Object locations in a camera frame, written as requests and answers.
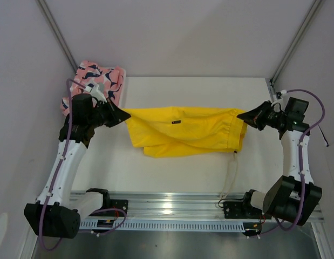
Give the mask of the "yellow shorts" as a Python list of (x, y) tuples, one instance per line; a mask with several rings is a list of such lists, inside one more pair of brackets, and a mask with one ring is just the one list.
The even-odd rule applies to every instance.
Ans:
[(125, 108), (131, 143), (151, 158), (181, 158), (212, 153), (231, 154), (219, 197), (233, 192), (238, 177), (238, 153), (243, 148), (247, 123), (243, 110), (216, 107)]

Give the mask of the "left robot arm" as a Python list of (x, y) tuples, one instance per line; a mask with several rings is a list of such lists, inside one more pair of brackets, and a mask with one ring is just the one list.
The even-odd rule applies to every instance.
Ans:
[(88, 216), (125, 215), (126, 210), (111, 201), (106, 189), (90, 188), (74, 205), (70, 205), (70, 195), (96, 128), (111, 128), (130, 117), (110, 100), (88, 93), (72, 97), (69, 114), (59, 132), (58, 152), (48, 181), (36, 201), (24, 208), (24, 216), (37, 236), (74, 238), (81, 221)]

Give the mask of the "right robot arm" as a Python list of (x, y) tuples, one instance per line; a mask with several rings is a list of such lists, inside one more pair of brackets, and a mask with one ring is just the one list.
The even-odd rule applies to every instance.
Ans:
[(275, 111), (274, 106), (265, 101), (237, 116), (259, 131), (267, 126), (276, 129), (283, 148), (282, 176), (266, 193), (253, 189), (247, 192), (240, 210), (248, 218), (261, 211), (276, 218), (278, 224), (287, 221), (293, 227), (302, 226), (322, 197), (322, 189), (314, 184), (309, 169), (311, 127), (303, 121), (309, 103), (290, 97), (285, 109)]

